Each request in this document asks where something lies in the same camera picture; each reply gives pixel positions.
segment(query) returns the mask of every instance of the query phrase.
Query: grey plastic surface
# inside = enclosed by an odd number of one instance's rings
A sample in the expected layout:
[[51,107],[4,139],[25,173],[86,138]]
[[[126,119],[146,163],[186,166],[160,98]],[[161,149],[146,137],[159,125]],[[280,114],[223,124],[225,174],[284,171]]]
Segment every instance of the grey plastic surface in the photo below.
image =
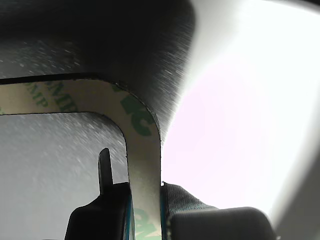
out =
[[0,116],[0,239],[64,239],[71,212],[99,195],[108,147],[114,183],[128,181],[125,140],[92,113]]

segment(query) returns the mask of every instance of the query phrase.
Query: bright light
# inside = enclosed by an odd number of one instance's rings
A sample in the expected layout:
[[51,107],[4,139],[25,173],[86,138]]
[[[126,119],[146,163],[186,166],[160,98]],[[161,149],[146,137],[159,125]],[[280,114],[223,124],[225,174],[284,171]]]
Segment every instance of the bright light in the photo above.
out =
[[200,2],[162,180],[218,208],[256,207],[276,225],[320,143],[320,15],[273,1]]

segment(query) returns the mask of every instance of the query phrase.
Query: black plastic part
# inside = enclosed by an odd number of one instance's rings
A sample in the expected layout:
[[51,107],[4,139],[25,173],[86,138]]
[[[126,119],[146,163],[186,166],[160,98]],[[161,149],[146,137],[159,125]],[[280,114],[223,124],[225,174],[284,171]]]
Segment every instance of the black plastic part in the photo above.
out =
[[276,239],[265,215],[249,207],[179,212],[168,228],[172,240]]
[[163,240],[275,240],[268,219],[254,208],[220,210],[181,186],[161,187]]
[[70,216],[65,240],[134,239],[129,183],[114,184],[103,195]]
[[167,223],[170,216],[175,213],[199,210],[212,209],[217,210],[216,207],[204,204],[198,198],[194,197],[183,187],[175,184],[164,182],[160,189],[161,195],[161,230],[162,239],[167,239]]
[[98,160],[100,194],[104,194],[113,185],[110,152],[108,148],[103,149]]

